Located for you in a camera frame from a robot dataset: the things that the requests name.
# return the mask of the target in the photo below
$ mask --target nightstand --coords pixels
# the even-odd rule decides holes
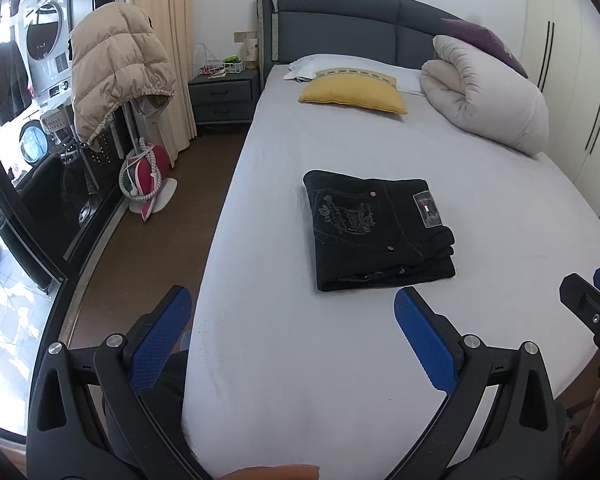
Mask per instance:
[[[218,79],[199,75],[189,82],[196,124],[250,123],[260,97],[260,72],[243,70]]]

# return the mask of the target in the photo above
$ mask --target rolled duvet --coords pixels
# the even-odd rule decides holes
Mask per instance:
[[[423,65],[420,84],[437,111],[462,130],[527,155],[545,149],[549,111],[536,85],[464,41],[436,36],[433,46],[440,59]]]

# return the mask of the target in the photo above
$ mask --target washing machine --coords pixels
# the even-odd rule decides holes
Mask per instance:
[[[72,0],[24,0],[23,3],[20,46],[29,67],[34,99],[40,109],[46,110],[71,95]]]

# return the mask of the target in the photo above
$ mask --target mattress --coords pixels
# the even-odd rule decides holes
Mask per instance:
[[[444,398],[394,317],[396,288],[319,292],[302,176],[425,179],[454,232],[457,275],[416,285],[461,334],[541,349],[554,394],[595,352],[558,297],[600,267],[600,221],[544,154],[450,124],[403,94],[398,117],[300,104],[305,84],[271,72],[218,222],[196,306],[182,429],[215,478],[309,463],[321,479],[382,479]],[[488,414],[483,397],[455,460]]]

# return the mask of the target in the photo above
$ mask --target yellow pillow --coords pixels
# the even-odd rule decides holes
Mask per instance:
[[[298,100],[405,114],[407,106],[395,83],[395,77],[371,70],[330,68],[317,72]]]

